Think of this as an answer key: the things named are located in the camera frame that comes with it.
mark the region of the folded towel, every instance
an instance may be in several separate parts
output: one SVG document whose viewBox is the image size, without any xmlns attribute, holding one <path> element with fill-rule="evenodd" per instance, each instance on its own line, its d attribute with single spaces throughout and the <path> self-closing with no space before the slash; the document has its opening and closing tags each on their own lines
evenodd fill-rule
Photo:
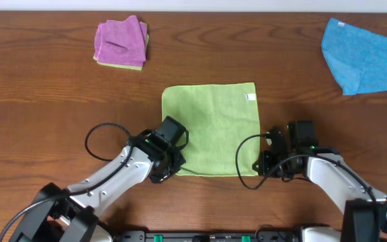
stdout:
<svg viewBox="0 0 387 242">
<path fill-rule="evenodd" d="M 387 37 L 331 18 L 322 52 L 343 95 L 387 91 Z"/>
<path fill-rule="evenodd" d="M 162 94 L 163 119 L 166 116 L 189 130 L 189 144 L 181 151 L 186 164 L 178 175 L 237 176 L 237 147 L 260 132 L 254 83 L 168 87 Z M 184 142 L 181 138 L 178 145 Z M 259 138 L 243 145 L 242 175 L 257 175 L 252 164 L 258 155 Z"/>
<path fill-rule="evenodd" d="M 140 67 L 146 60 L 147 25 L 136 16 L 125 21 L 108 20 L 95 35 L 93 58 L 102 65 Z"/>
<path fill-rule="evenodd" d="M 148 35 L 147 35 L 147 39 L 146 39 L 146 49 L 147 49 L 147 44 L 148 44 Z M 137 70 L 137 71 L 141 71 L 142 70 L 142 64 L 141 66 L 136 66 L 136 65 L 116 65 L 116 64 L 110 64 L 110 63 L 102 63 L 102 62 L 99 62 L 97 61 L 98 64 L 100 65 L 103 65 L 103 66 L 107 66 L 107 67 L 116 67 L 116 68 L 124 68 L 124 69 L 132 69 L 132 70 Z"/>
</svg>

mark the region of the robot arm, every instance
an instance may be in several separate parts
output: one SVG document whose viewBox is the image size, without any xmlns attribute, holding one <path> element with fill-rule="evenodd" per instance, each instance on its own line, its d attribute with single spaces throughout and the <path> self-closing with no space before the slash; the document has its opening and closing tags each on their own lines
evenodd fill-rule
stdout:
<svg viewBox="0 0 387 242">
<path fill-rule="evenodd" d="M 159 184 L 177 173 L 185 163 L 180 150 L 186 144 L 176 147 L 183 133 L 187 144 L 189 132 L 167 116 L 159 129 L 145 130 L 129 140 L 113 161 L 87 179 L 65 190 L 53 183 L 44 186 L 33 203 L 48 201 L 25 213 L 9 241 L 112 242 L 114 236 L 98 217 L 128 188 L 147 177 Z"/>
<path fill-rule="evenodd" d="M 332 159 L 334 161 L 340 161 L 342 165 L 349 168 L 340 155 L 322 153 L 318 154 L 318 156 Z M 339 207 L 341 212 L 344 212 L 346 201 L 348 200 L 363 199 L 371 202 L 371 198 L 366 193 L 366 189 L 362 187 L 359 182 L 357 182 L 345 170 L 341 169 L 341 167 L 336 167 L 323 159 L 314 157 L 308 159 L 306 166 L 306 178 L 322 188 L 335 205 Z M 375 188 L 372 188 L 372 192 L 376 197 L 377 202 L 383 203 L 386 201 L 387 195 L 385 193 Z"/>
<path fill-rule="evenodd" d="M 102 167 L 87 179 L 84 179 L 77 184 L 69 185 L 67 189 L 70 192 L 77 192 L 94 186 L 107 177 L 121 164 L 121 162 L 123 162 L 128 155 L 129 149 L 131 149 L 131 146 L 124 147 L 122 152 L 105 167 Z M 94 209 L 94 214 L 101 216 L 104 210 L 128 188 L 144 181 L 151 172 L 152 167 L 153 162 L 148 158 L 148 155 L 139 148 L 134 147 L 131 157 L 125 167 L 107 182 L 100 185 L 98 188 L 91 190 L 88 194 L 71 196 L 70 198 L 83 208 L 91 206 Z"/>
</svg>

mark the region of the white wall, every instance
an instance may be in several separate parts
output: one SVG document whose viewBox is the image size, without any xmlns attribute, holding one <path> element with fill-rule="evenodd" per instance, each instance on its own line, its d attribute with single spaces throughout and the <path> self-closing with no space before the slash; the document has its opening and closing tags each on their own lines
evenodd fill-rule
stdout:
<svg viewBox="0 0 387 242">
<path fill-rule="evenodd" d="M 0 10 L 384 12 L 387 0 L 0 0 Z"/>
</svg>

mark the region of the pink microfiber cloth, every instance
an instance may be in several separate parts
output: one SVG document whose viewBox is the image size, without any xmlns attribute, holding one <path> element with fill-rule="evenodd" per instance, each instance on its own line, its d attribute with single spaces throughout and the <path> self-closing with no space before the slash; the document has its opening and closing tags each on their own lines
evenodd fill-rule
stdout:
<svg viewBox="0 0 387 242">
<path fill-rule="evenodd" d="M 93 58 L 101 65 L 141 70 L 147 42 L 147 25 L 136 16 L 122 22 L 108 20 L 98 26 Z"/>
</svg>

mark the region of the green connector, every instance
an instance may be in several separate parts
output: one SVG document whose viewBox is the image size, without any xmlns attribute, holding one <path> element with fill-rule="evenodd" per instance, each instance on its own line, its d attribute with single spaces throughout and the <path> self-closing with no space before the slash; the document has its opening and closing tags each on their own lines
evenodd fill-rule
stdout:
<svg viewBox="0 0 387 242">
<path fill-rule="evenodd" d="M 243 235 L 243 236 L 241 237 L 241 242 L 251 242 L 251 241 L 250 241 L 250 236 Z"/>
<path fill-rule="evenodd" d="M 155 235 L 153 237 L 153 242 L 163 242 L 164 241 L 164 238 L 162 235 Z"/>
</svg>

